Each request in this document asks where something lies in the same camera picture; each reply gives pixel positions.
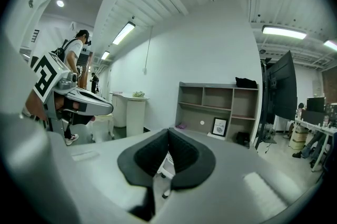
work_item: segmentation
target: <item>gray shelf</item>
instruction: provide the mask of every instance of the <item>gray shelf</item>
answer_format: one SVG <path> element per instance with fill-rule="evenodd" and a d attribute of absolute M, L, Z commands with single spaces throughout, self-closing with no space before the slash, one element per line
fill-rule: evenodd
<path fill-rule="evenodd" d="M 252 135 L 258 97 L 259 89 L 239 88 L 235 84 L 181 82 L 175 125 L 183 123 L 187 130 L 207 135 L 213 131 L 215 118 L 225 119 L 225 140 L 236 142 L 238 132 Z"/>

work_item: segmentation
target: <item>black bag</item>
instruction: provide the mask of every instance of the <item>black bag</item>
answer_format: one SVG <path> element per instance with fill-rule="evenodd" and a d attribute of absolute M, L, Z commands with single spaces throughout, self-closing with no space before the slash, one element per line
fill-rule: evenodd
<path fill-rule="evenodd" d="M 75 41 L 75 40 L 77 40 L 77 39 L 74 38 L 73 40 L 69 41 L 68 44 L 67 44 L 67 46 L 66 46 L 65 48 L 63 48 L 63 46 L 64 46 L 65 44 L 63 44 L 61 48 L 57 48 L 56 50 L 52 51 L 52 53 L 56 54 L 57 57 L 60 58 L 60 60 L 61 60 L 62 62 L 64 62 L 64 56 L 65 56 L 65 55 L 64 55 L 64 51 L 65 51 L 65 50 L 69 47 L 69 45 L 70 45 L 73 41 Z"/>

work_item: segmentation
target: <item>ceiling light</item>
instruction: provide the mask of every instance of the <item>ceiling light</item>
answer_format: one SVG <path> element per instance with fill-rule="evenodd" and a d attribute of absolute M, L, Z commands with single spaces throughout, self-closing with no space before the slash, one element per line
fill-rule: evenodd
<path fill-rule="evenodd" d="M 109 54 L 110 54 L 109 52 L 105 51 L 101 59 L 105 60 Z"/>
<path fill-rule="evenodd" d="M 128 22 L 112 43 L 118 45 L 135 27 L 134 23 Z"/>
<path fill-rule="evenodd" d="M 56 3 L 57 3 L 57 5 L 58 5 L 59 7 L 64 7 L 63 1 L 57 0 Z"/>
<path fill-rule="evenodd" d="M 299 32 L 299 31 L 289 30 L 289 29 L 281 28 L 281 27 L 266 26 L 266 25 L 264 25 L 262 27 L 262 33 L 263 34 L 271 34 L 271 35 L 295 37 L 295 38 L 299 38 L 300 40 L 302 40 L 306 37 L 305 33 L 302 33 L 302 32 Z"/>
<path fill-rule="evenodd" d="M 330 47 L 331 49 L 334 49 L 335 51 L 337 51 L 337 45 L 335 43 L 331 42 L 331 41 L 324 42 L 324 45 Z"/>

